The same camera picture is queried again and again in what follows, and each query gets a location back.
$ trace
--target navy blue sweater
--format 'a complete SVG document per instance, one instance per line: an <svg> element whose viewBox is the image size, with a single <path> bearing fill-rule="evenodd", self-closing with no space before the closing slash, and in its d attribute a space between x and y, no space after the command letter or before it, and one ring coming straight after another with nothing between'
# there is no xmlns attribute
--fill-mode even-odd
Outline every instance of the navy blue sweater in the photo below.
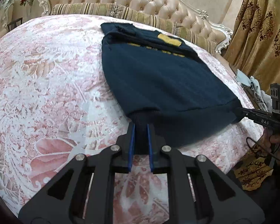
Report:
<svg viewBox="0 0 280 224"><path fill-rule="evenodd" d="M182 40L132 24L104 23L102 65L111 91L136 124L135 153L146 154L146 124L179 147L211 136L233 122L239 99Z"/></svg>

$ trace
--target pink floral bedspread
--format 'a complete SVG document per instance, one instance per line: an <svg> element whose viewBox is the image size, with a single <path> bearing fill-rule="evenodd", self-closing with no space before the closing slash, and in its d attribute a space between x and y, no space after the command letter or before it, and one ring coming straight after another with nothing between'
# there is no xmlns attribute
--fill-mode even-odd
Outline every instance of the pink floral bedspread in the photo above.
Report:
<svg viewBox="0 0 280 224"><path fill-rule="evenodd" d="M131 23L89 15L48 16L0 39L0 196L16 215L76 154L97 154L126 133L128 119L102 70L100 24L105 22ZM186 43L243 107L252 107L217 59ZM227 173L246 153L246 137L258 139L262 131L244 119L181 152L204 154ZM132 172L117 174L115 184L115 224L168 219L167 178L150 173L147 156L135 156Z"/></svg>

